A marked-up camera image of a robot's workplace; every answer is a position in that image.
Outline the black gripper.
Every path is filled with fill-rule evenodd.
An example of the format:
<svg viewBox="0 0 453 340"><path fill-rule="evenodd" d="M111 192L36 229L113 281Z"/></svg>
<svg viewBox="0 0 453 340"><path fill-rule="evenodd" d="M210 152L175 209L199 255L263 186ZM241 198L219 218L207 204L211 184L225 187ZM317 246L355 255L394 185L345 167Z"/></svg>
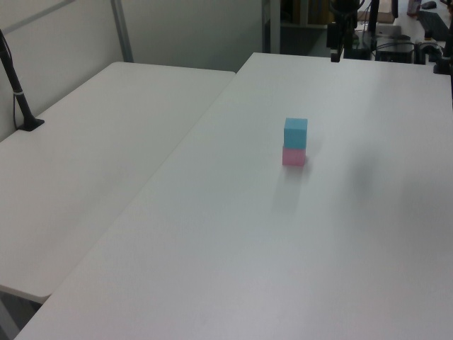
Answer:
<svg viewBox="0 0 453 340"><path fill-rule="evenodd" d="M355 27L355 1L332 0L330 10L335 17L335 22L345 22L343 32L344 58L349 59L352 53ZM327 48L331 51L331 61L339 62L341 55L340 31L337 23L327 25Z"/></svg>

